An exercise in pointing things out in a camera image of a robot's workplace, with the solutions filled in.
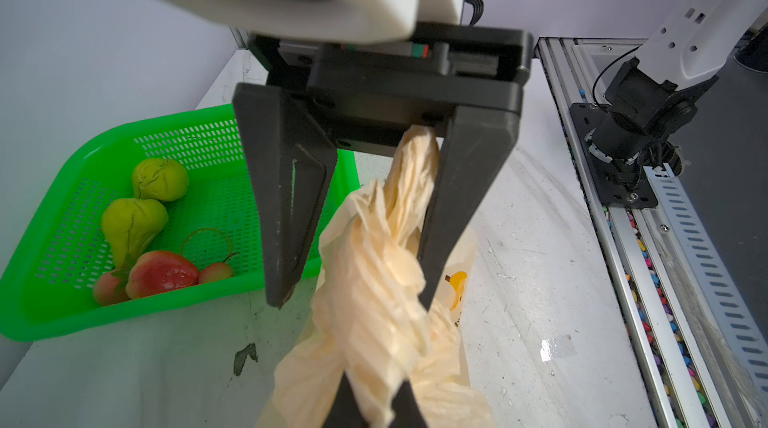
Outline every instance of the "table surface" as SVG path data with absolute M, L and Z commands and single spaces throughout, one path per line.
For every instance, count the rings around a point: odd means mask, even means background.
M 239 50 L 202 105 L 264 80 Z M 389 159 L 356 154 L 360 180 Z M 472 220 L 462 330 L 500 426 L 656 426 L 542 65 L 518 145 Z M 251 428 L 316 279 L 282 310 L 256 291 L 35 343 L 0 391 L 0 426 Z M 255 344 L 236 375 L 235 353 Z

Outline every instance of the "basket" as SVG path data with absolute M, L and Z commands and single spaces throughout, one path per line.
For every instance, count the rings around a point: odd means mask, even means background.
M 193 231 L 220 230 L 238 253 L 230 260 L 235 276 L 100 307 L 91 288 L 113 268 L 101 214 L 113 200 L 133 196 L 133 168 L 155 156 L 186 166 L 190 184 L 185 197 L 165 204 L 168 224 L 148 251 L 178 253 Z M 340 150 L 305 278 L 320 272 L 321 231 L 347 194 L 359 187 L 352 152 Z M 184 247 L 184 256 L 200 269 L 226 256 L 226 239 L 216 230 L 200 232 Z M 72 155 L 0 279 L 0 332 L 14 340 L 40 340 L 263 287 L 259 218 L 234 111 L 231 105 L 211 107 L 119 126 Z

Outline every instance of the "black cable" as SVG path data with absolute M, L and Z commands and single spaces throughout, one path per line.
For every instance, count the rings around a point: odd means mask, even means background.
M 601 72 L 600 72 L 600 74 L 598 75 L 598 77 L 594 79 L 594 84 L 592 84 L 592 100 L 594 100 L 594 102 L 595 102 L 596 104 L 598 104 L 598 105 L 599 105 L 599 103 L 598 103 L 598 97 L 595 97 L 595 96 L 594 96 L 594 89 L 595 89 L 595 88 L 598 86 L 598 80 L 600 80 L 600 77 L 602 77 L 602 76 L 603 76 L 603 74 L 604 74 L 606 71 L 608 71 L 608 69 L 609 69 L 609 68 L 613 67 L 613 66 L 614 66 L 614 64 L 615 64 L 616 62 L 618 62 L 618 61 L 619 61 L 619 60 L 621 60 L 622 58 L 626 57 L 627 55 L 631 54 L 632 52 L 634 52 L 635 50 L 639 49 L 640 47 L 641 47 L 641 45 L 638 45 L 637 47 L 633 48 L 632 50 L 629 50 L 629 51 L 628 51 L 626 54 L 624 54 L 624 55 L 620 56 L 619 58 L 617 58 L 616 60 L 614 60 L 614 61 L 610 62 L 610 63 L 608 64 L 608 66 L 607 66 L 606 68 L 604 68 L 604 69 L 603 69 L 603 71 L 601 71 Z
M 483 0 L 465 0 L 465 2 L 472 6 L 472 20 L 469 21 L 469 26 L 471 27 L 480 20 L 480 17 L 482 17 L 485 3 Z

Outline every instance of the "plastic bag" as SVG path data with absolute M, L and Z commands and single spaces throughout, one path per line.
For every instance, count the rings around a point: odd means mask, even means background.
M 431 428 L 495 426 L 485 397 L 469 387 L 456 324 L 477 246 L 471 231 L 446 263 L 450 275 L 429 313 L 418 301 L 425 281 L 416 252 L 438 159 L 434 131 L 413 126 L 386 183 L 351 193 L 333 216 L 320 236 L 311 321 L 277 365 L 256 428 L 321 426 L 344 372 L 371 428 L 392 422 L 392 398 L 406 379 Z

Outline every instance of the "peach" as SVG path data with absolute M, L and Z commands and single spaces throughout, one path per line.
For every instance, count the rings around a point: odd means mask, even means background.
M 205 270 L 200 272 L 200 283 L 210 283 L 211 281 L 231 279 L 233 275 L 232 267 L 227 263 L 219 262 L 208 265 Z
M 131 300 L 197 285 L 200 271 L 173 251 L 148 251 L 130 270 L 126 293 Z
M 130 299 L 128 294 L 125 293 L 125 283 L 118 288 L 122 280 L 113 276 L 113 272 L 114 270 L 101 274 L 96 283 L 94 283 L 94 300 L 102 307 Z

